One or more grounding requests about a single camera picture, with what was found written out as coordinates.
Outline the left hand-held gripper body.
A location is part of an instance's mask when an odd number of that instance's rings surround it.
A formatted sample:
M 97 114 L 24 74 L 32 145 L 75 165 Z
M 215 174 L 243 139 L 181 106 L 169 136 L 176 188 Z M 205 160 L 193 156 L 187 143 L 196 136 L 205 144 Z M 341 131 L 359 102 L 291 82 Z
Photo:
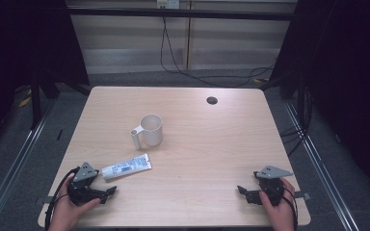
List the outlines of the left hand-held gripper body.
M 108 198 L 105 191 L 91 188 L 91 184 L 97 176 L 98 171 L 89 163 L 85 162 L 80 166 L 72 180 L 67 184 L 67 193 L 73 204 L 81 206 L 95 198 Z

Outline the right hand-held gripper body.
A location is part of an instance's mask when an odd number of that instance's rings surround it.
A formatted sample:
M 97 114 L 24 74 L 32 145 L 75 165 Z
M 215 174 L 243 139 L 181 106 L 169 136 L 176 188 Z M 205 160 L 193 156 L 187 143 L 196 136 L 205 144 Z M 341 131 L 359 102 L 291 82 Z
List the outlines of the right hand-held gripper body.
M 273 166 L 265 166 L 253 173 L 253 176 L 258 180 L 261 190 L 267 194 L 273 206 L 279 204 L 284 194 L 284 185 L 280 178 L 292 175 L 292 171 Z

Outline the white toothpaste tube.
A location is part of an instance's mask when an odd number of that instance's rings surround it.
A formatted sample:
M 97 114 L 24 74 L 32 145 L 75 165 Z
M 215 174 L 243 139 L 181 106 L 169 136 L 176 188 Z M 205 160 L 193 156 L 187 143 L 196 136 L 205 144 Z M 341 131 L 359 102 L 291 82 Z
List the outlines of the white toothpaste tube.
M 101 173 L 105 180 L 109 180 L 149 169 L 152 169 L 152 165 L 145 153 L 130 160 L 104 167 Z

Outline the white cup with handle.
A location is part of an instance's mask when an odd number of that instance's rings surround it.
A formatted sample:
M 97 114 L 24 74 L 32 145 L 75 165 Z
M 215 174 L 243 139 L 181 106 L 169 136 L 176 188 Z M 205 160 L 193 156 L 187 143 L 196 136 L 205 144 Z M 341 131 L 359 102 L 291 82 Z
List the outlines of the white cup with handle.
M 143 135 L 146 145 L 156 146 L 163 140 L 163 120 L 159 115 L 145 115 L 130 135 L 136 149 L 141 148 L 140 135 Z

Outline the person's right hand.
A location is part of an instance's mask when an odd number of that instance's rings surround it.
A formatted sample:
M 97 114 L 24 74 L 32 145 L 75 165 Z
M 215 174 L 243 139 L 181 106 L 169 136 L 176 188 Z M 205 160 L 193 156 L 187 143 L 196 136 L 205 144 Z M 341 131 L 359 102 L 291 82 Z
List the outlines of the person's right hand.
M 296 231 L 295 189 L 286 179 L 281 178 L 280 180 L 284 185 L 284 194 L 277 206 L 272 205 L 264 192 L 260 192 L 260 198 L 274 231 Z

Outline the person's left hand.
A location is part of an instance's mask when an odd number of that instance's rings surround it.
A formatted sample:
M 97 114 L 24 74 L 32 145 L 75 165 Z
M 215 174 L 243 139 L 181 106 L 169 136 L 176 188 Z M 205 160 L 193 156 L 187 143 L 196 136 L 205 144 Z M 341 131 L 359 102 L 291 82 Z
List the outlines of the person's left hand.
M 95 198 L 77 206 L 71 202 L 66 193 L 67 183 L 64 183 L 60 189 L 62 198 L 58 199 L 55 204 L 48 231 L 71 231 L 84 214 L 100 203 L 100 200 Z

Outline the yellow floor tape piece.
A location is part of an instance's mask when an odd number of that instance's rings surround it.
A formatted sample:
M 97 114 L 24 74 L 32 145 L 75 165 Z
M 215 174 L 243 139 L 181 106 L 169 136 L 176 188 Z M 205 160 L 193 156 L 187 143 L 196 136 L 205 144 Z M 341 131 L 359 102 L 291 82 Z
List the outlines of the yellow floor tape piece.
M 18 104 L 18 108 L 22 108 L 22 107 L 24 107 L 24 106 L 26 106 L 29 102 L 30 102 L 30 100 L 31 100 L 31 96 L 29 96 L 29 97 L 25 97 L 25 98 L 23 98 L 20 102 L 19 102 L 19 104 Z

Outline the black curtain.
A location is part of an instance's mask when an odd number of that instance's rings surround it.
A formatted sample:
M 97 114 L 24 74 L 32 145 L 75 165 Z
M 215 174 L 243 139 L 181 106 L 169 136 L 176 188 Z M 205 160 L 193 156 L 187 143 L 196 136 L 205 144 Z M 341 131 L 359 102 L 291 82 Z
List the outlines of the black curtain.
M 0 122 L 34 82 L 49 97 L 57 83 L 90 83 L 66 0 L 0 0 Z
M 270 84 L 308 87 L 370 178 L 370 0 L 298 0 Z

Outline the metal floor rail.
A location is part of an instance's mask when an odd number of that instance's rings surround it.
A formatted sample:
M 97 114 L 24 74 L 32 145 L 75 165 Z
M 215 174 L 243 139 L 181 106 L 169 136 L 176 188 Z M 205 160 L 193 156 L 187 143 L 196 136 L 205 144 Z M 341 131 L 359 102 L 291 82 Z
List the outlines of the metal floor rail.
M 38 141 L 40 134 L 46 124 L 47 118 L 52 112 L 54 105 L 56 104 L 56 99 L 51 99 L 48 101 L 48 105 L 45 109 L 44 114 L 37 125 L 28 133 L 25 142 L 22 144 L 20 150 L 14 159 L 13 164 L 9 168 L 3 182 L 0 184 L 0 214 L 8 201 L 8 198 L 13 190 L 13 187 L 20 175 L 21 170 L 24 168 L 36 142 Z
M 306 154 L 313 164 L 321 183 L 330 199 L 334 211 L 337 213 L 345 231 L 360 231 L 356 220 L 350 211 L 350 208 L 335 183 L 333 182 L 329 171 L 327 170 L 314 142 L 309 134 L 304 130 L 299 123 L 298 112 L 291 102 L 284 103 L 287 113 L 294 124 L 297 133 L 301 139 L 301 144 L 304 146 Z

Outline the dark metal stand post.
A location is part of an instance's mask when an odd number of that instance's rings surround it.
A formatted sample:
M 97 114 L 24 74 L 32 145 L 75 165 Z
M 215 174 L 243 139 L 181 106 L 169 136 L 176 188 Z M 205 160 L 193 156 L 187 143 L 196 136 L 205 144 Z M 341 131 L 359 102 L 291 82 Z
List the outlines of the dark metal stand post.
M 40 106 L 40 85 L 38 73 L 35 69 L 31 75 L 31 99 L 32 99 L 32 111 L 33 120 L 31 129 L 34 130 L 38 127 L 41 120 L 41 106 Z

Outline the black horizontal frame bar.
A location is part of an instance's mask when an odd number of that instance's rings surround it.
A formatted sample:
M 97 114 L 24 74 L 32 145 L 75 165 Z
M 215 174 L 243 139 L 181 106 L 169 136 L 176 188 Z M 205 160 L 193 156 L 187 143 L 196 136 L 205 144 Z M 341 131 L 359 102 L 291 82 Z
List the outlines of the black horizontal frame bar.
M 66 9 L 69 14 L 110 15 L 110 16 L 148 16 L 148 17 L 184 17 L 215 19 L 246 19 L 294 21 L 298 17 L 293 13 L 249 13 L 200 10 L 158 10 L 158 9 L 120 9 L 120 8 L 86 8 L 72 7 Z

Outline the white wall socket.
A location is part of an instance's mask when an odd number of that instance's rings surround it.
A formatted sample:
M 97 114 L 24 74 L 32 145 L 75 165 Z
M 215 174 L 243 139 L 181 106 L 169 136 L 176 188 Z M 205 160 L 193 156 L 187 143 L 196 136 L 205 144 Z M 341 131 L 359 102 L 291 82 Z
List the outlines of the white wall socket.
M 158 9 L 170 9 L 170 10 L 179 10 L 180 1 L 179 0 L 156 0 Z

